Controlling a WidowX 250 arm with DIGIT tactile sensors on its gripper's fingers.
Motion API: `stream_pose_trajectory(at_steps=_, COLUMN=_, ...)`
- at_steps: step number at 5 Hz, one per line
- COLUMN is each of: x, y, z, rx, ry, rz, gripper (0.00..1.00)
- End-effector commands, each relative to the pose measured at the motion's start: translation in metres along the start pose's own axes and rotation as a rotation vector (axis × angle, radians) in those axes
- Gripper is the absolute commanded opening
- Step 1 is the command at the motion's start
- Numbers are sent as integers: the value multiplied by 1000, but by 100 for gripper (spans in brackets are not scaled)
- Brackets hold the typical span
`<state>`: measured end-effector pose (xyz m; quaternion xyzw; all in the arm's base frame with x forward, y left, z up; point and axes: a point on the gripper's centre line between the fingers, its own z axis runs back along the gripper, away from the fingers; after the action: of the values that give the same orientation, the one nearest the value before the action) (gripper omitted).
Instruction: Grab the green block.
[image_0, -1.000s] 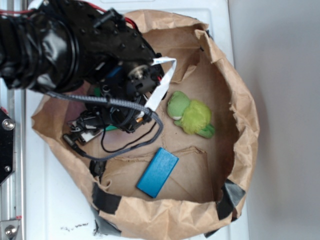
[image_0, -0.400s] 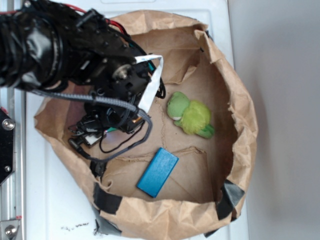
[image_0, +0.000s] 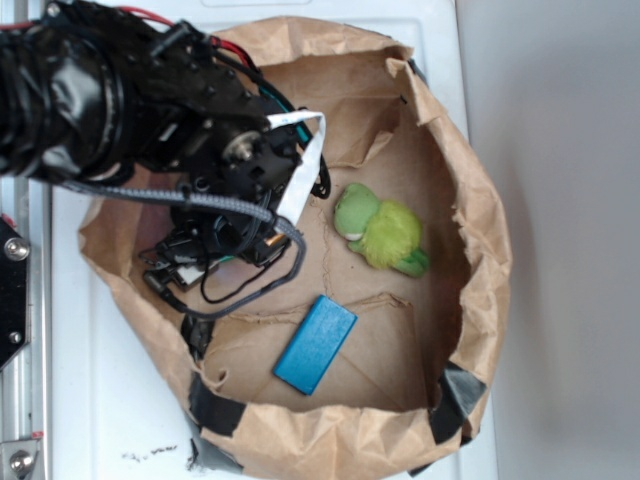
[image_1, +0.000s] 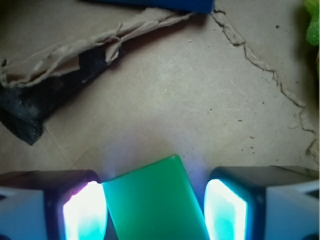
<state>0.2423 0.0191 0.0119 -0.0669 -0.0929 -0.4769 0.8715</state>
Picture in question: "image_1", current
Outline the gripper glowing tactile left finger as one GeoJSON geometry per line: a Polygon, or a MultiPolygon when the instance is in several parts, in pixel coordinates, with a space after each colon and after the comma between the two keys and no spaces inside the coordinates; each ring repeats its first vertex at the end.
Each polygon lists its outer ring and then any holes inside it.
{"type": "Polygon", "coordinates": [[[2,240],[103,240],[107,201],[92,170],[0,175],[2,240]]]}

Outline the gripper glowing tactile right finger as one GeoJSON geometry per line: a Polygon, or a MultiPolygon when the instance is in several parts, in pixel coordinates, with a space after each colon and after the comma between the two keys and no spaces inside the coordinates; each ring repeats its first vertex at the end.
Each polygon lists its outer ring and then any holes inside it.
{"type": "Polygon", "coordinates": [[[301,166],[220,166],[204,192],[212,240],[317,240],[320,173],[301,166]]]}

